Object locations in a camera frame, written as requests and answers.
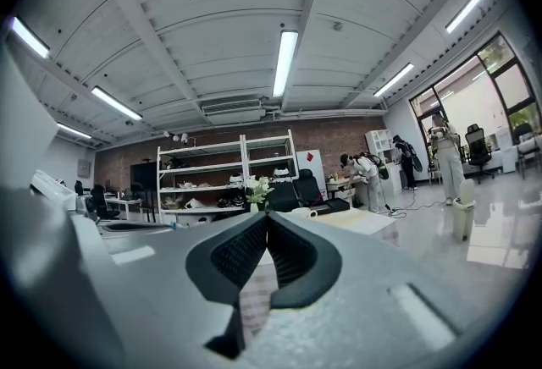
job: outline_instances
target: ceiling vent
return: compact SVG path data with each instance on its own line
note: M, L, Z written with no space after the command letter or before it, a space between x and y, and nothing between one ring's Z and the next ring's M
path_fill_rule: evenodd
M260 100L245 100L239 102L223 102L202 106L211 124L231 125L257 122L265 115Z

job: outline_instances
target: white trash bin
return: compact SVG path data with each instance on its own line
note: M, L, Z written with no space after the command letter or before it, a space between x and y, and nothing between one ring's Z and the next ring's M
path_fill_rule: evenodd
M458 242L468 240L473 230L474 181L465 179L459 186L459 197L454 199L454 238Z

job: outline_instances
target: ceiling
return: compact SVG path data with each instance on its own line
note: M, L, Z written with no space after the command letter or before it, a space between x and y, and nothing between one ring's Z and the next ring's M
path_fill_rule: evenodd
M273 118L383 114L374 92L409 62L414 80L495 2L482 0L448 34L466 1L20 0L14 14L49 59L8 40L50 114L105 147L212 127L209 101L262 98ZM272 98L282 30L299 39L285 94ZM143 120L127 124L90 93L95 85Z

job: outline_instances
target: person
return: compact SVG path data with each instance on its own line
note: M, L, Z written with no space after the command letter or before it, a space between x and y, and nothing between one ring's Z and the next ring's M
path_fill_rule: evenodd
M429 129L433 157L439 162L444 183L446 205L451 205L459 196L459 184L465 180L457 143L459 135L453 125L448 124L440 113L432 117L434 127Z
M414 152L412 145L404 141L399 135L393 137L393 142L395 147L401 152L401 167L406 175L406 187L409 190L417 190L413 163L413 156L416 152Z
M342 168L351 167L350 186L354 184L354 178L358 174L361 174L361 176L367 180L369 211L379 212L379 171L376 165L363 153L359 156L343 154L340 156L340 164Z

